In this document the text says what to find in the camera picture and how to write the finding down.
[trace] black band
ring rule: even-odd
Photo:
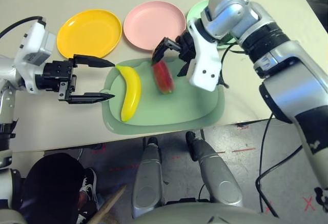
[[[21,180],[21,174],[18,170],[10,169],[11,173],[11,182],[12,182],[12,202],[11,202],[11,208],[14,210],[19,210],[19,208],[22,205],[21,199],[22,199],[22,180]]]
[[[13,127],[15,127],[14,123],[0,124],[0,151],[9,149],[9,140],[14,137],[12,134]]]
[[[328,106],[320,106],[296,115],[312,154],[328,148]]]
[[[266,24],[248,36],[242,43],[245,53],[255,63],[266,53],[289,41],[276,23]]]
[[[207,33],[206,29],[204,28],[203,22],[201,19],[197,19],[195,21],[195,26],[197,28],[197,31],[200,33],[200,35],[208,42],[213,43],[215,41],[215,38],[212,38],[209,33]]]

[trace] yellow plate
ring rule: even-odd
[[[104,57],[118,44],[121,22],[106,10],[87,10],[76,14],[57,35],[58,51],[66,58],[74,54]]]

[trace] person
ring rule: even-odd
[[[19,212],[28,224],[82,224],[97,212],[97,176],[75,158],[57,153],[41,158],[23,184]]]

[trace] toy banana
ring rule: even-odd
[[[127,90],[121,110],[121,120],[127,122],[134,115],[141,95],[140,77],[133,68],[129,66],[115,66],[123,76]]]

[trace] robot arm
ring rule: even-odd
[[[276,118],[296,126],[322,188],[328,189],[328,77],[258,3],[209,0],[201,18],[190,20],[187,30],[164,49],[178,49],[179,58],[187,62],[180,76],[187,74],[192,85],[211,91],[221,70],[214,46],[228,33],[264,79],[259,91]],[[156,61],[163,56],[163,45],[161,42],[153,53]],[[215,77],[210,78],[213,74],[208,70],[214,67]]]
[[[23,19],[0,33],[0,38],[14,27],[38,20],[23,36],[14,59],[0,55],[0,169],[11,164],[9,140],[15,137],[13,120],[16,90],[39,94],[41,90],[58,92],[58,100],[69,104],[92,104],[107,100],[114,95],[105,93],[84,93],[72,95],[75,91],[76,75],[73,69],[78,64],[94,68],[115,66],[113,63],[94,56],[74,55],[65,61],[46,63],[55,43],[55,35],[45,29],[41,16]]]

